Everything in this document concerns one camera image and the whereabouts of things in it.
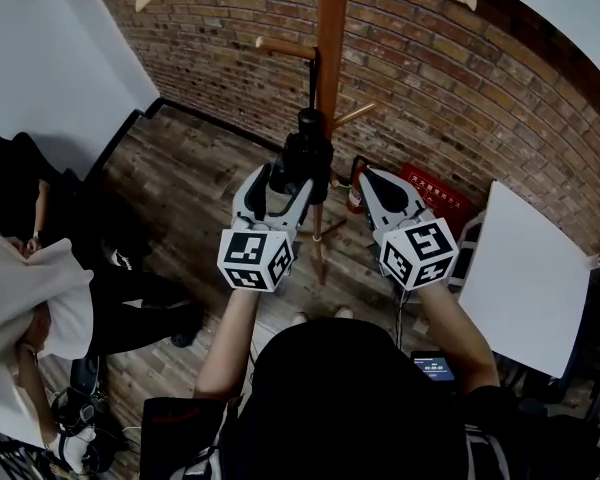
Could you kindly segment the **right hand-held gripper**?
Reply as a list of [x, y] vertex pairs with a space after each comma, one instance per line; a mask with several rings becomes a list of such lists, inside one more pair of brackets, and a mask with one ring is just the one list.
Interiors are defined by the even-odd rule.
[[367, 168], [359, 181], [380, 274], [406, 291], [444, 280], [459, 254], [446, 220], [391, 172]]

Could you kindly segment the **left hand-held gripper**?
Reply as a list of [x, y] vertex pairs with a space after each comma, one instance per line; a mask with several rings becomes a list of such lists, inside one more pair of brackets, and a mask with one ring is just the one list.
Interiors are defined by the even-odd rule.
[[[314, 183], [307, 179], [283, 210], [267, 213], [271, 168], [263, 164], [245, 179], [233, 198], [232, 226], [221, 234], [217, 267], [233, 289], [274, 292], [296, 259], [297, 233], [275, 229], [297, 229], [304, 222]], [[264, 218], [267, 225], [249, 222]]]

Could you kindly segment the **white chair frame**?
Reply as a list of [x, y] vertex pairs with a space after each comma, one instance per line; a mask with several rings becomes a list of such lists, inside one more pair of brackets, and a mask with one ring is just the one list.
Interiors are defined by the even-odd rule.
[[485, 215], [486, 212], [482, 211], [476, 217], [469, 220], [460, 234], [457, 242], [459, 254], [447, 278], [447, 286], [452, 293], [459, 293], [465, 284], [472, 258], [478, 246]]

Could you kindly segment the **small black display device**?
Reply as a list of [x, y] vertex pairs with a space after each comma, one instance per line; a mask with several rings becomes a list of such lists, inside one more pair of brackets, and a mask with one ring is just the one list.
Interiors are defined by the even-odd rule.
[[455, 380], [446, 358], [439, 351], [413, 351], [410, 358], [434, 382], [450, 383]]

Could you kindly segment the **wooden coat stand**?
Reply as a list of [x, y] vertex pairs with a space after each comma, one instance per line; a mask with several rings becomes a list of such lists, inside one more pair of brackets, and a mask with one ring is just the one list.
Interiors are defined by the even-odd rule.
[[[336, 100], [338, 95], [339, 73], [344, 35], [344, 23], [347, 0], [318, 0], [318, 34], [317, 48], [314, 54], [317, 67], [316, 108], [322, 114], [322, 133], [329, 143], [336, 123]], [[257, 48], [285, 53], [296, 57], [309, 59], [308, 47], [294, 46], [291, 43], [259, 37], [256, 40]], [[323, 204], [314, 205], [312, 243], [315, 250], [313, 266], [320, 285], [325, 282], [325, 269], [322, 259], [322, 242], [328, 232], [335, 231], [337, 225], [322, 230]]]

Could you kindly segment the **person's right forearm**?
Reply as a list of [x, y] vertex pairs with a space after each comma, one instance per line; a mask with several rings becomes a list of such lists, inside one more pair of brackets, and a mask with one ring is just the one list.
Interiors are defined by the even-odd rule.
[[417, 290], [429, 333], [444, 353], [463, 393], [500, 385], [493, 352], [483, 334], [442, 282]]

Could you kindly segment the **person's black clothing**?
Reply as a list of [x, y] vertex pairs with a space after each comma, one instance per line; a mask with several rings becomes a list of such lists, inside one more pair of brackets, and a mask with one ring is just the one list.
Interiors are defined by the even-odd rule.
[[153, 398], [140, 480], [596, 480], [597, 433], [501, 387], [452, 394], [379, 327], [322, 319], [261, 351], [245, 404]]

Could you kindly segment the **black equipment bag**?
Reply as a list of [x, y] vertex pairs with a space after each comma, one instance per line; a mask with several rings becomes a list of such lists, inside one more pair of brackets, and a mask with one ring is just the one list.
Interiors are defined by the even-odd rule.
[[104, 473], [128, 448], [121, 424], [105, 392], [105, 358], [90, 355], [72, 362], [69, 386], [52, 402], [58, 425], [54, 453], [78, 474]]

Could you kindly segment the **person's left forearm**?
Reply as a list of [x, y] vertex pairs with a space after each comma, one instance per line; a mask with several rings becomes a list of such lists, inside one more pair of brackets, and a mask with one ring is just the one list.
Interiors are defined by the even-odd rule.
[[260, 293], [234, 290], [199, 371], [194, 397], [227, 402], [242, 390]]

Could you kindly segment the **red fire extinguisher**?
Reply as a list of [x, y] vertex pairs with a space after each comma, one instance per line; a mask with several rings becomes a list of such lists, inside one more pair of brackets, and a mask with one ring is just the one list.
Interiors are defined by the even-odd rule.
[[369, 161], [362, 155], [357, 155], [352, 162], [347, 208], [352, 214], [362, 214], [365, 210], [360, 188], [360, 174], [367, 169]]

